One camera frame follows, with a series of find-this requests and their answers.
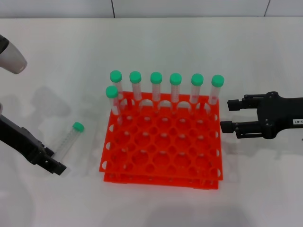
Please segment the label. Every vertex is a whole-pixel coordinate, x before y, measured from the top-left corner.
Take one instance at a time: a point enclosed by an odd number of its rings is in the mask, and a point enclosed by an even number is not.
[[[294,124],[303,124],[303,119],[293,119]]]

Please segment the white tabletop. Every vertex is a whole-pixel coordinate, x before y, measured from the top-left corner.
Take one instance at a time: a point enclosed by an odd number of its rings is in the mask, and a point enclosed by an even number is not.
[[[183,76],[202,73],[208,95],[214,74],[225,77],[221,120],[256,120],[254,110],[228,112],[227,100],[277,91],[302,97],[303,18],[1,19],[0,34],[24,54],[20,75],[0,69],[3,115],[47,146],[72,126],[86,130],[60,177],[0,143],[1,227],[297,227],[303,210],[303,131],[274,140],[222,134],[219,190],[113,184],[98,172],[107,128],[109,73]]]

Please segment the green screw cap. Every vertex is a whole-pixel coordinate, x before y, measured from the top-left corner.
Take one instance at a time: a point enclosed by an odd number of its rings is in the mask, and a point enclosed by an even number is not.
[[[224,77],[221,75],[214,75],[212,79],[212,85],[214,87],[222,87],[224,84]]]
[[[137,84],[141,82],[141,73],[138,71],[133,71],[129,74],[129,79],[133,84]]]
[[[72,126],[75,130],[79,131],[79,132],[83,132],[84,131],[84,125],[81,124],[80,122],[75,122],[74,125]]]
[[[202,74],[196,73],[191,77],[191,83],[195,86],[201,86],[203,84],[204,78]]]
[[[151,74],[151,83],[160,84],[162,82],[162,75],[159,72],[153,72]]]
[[[173,73],[173,74],[171,74],[171,76],[170,76],[170,78],[169,78],[169,81],[170,81],[170,83],[172,84],[172,85],[176,85],[176,86],[178,86],[178,85],[180,85],[181,84],[181,82],[182,82],[182,77],[181,77],[181,75],[179,74],[179,73]]]
[[[106,88],[106,96],[108,98],[117,98],[118,97],[118,88],[116,86],[108,86]]]
[[[110,80],[114,83],[118,83],[122,80],[122,73],[119,70],[114,70],[110,73]]]

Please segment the test tube rack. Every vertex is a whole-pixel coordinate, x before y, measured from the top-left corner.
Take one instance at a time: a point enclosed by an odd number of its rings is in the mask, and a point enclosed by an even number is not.
[[[170,106],[163,105],[170,94],[161,94],[159,102],[151,93],[142,92],[141,101],[134,101],[132,92],[123,95],[121,115],[111,112],[108,121],[99,169],[105,182],[218,189],[223,180],[219,102],[206,112],[209,96],[186,108],[182,103],[189,103],[190,95],[179,95]]]

